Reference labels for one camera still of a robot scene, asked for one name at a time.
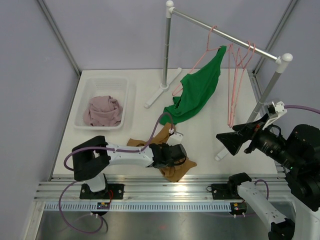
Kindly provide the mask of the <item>brown tank top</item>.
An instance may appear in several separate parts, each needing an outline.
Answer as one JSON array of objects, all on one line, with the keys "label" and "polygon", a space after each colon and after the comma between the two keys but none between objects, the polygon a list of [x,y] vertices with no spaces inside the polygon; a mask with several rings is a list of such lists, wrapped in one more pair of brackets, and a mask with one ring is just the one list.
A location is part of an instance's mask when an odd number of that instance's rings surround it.
[{"label": "brown tank top", "polygon": [[[166,123],[164,127],[159,131],[159,133],[154,136],[151,140],[151,144],[164,144],[167,143],[170,135],[169,130],[171,129],[171,124]],[[127,146],[131,147],[142,147],[147,144],[146,141],[139,139],[130,138],[127,142]],[[159,171],[170,182],[178,182],[190,169],[197,166],[197,163],[189,160],[187,157],[185,162],[181,165],[177,166],[166,166],[164,168],[160,168]]]}]

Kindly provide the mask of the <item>pink hanger of brown top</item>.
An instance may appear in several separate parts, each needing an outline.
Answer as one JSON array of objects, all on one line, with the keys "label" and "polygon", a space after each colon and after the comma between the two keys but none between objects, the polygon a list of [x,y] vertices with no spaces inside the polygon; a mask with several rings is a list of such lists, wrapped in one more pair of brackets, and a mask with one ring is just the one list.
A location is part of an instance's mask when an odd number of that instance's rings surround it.
[{"label": "pink hanger of brown top", "polygon": [[238,48],[237,53],[234,54],[233,50],[230,50],[232,56],[234,58],[235,69],[233,75],[233,84],[232,84],[232,91],[231,91],[231,102],[229,104],[229,119],[228,125],[231,128],[235,124],[236,119],[236,111],[239,102],[242,82],[244,78],[245,71],[249,63],[251,62],[255,52],[256,52],[256,45],[254,43],[248,43],[248,50],[247,53],[242,56],[240,48]]}]

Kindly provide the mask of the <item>pink hanger of mauve top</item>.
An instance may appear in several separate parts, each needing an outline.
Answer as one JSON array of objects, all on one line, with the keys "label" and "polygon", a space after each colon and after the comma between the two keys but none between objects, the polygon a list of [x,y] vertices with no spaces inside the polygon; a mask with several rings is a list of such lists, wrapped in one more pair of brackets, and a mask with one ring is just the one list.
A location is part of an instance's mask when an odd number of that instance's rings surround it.
[{"label": "pink hanger of mauve top", "polygon": [[228,56],[228,90],[227,90],[227,125],[229,127],[229,108],[230,108],[230,103],[231,103],[231,92],[232,92],[232,88],[233,88],[233,82],[234,82],[234,73],[235,73],[235,61],[234,61],[234,57],[232,56],[232,53],[230,52],[230,50],[234,51],[234,54],[237,54],[237,51],[235,51],[234,49],[234,45],[230,44],[228,49],[227,49],[227,56]]}]

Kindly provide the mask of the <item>mauve tank top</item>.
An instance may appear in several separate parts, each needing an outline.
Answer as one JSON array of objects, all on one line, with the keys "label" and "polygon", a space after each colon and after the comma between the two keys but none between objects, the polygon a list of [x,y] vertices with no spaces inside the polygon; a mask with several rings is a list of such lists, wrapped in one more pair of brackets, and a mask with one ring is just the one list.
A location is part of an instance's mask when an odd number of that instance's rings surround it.
[{"label": "mauve tank top", "polygon": [[96,96],[89,100],[83,121],[91,127],[116,127],[122,121],[123,107],[116,98]]}]

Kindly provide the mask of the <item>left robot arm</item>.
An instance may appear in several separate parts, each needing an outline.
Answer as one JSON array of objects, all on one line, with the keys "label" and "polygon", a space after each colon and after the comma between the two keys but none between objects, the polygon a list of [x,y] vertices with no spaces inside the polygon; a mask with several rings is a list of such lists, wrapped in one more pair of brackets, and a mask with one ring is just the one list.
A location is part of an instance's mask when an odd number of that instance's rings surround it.
[{"label": "left robot arm", "polygon": [[104,136],[96,136],[76,147],[65,158],[64,166],[72,158],[74,180],[83,182],[81,200],[121,200],[123,184],[108,184],[103,170],[109,166],[130,165],[161,169],[176,167],[187,161],[182,144],[148,143],[146,146],[119,146],[106,142]]}]

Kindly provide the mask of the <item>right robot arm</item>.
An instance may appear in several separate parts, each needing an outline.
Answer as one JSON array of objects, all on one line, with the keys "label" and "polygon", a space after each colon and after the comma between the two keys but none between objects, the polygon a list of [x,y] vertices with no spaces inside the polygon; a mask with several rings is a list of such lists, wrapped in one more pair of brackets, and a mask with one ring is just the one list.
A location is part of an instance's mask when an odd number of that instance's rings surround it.
[{"label": "right robot arm", "polygon": [[287,139],[270,131],[268,116],[235,125],[231,132],[216,138],[235,156],[249,141],[244,153],[259,150],[289,171],[285,180],[293,195],[295,219],[291,220],[276,208],[256,188],[244,172],[228,178],[227,193],[247,202],[268,230],[270,240],[318,240],[320,238],[320,130],[299,124]]}]

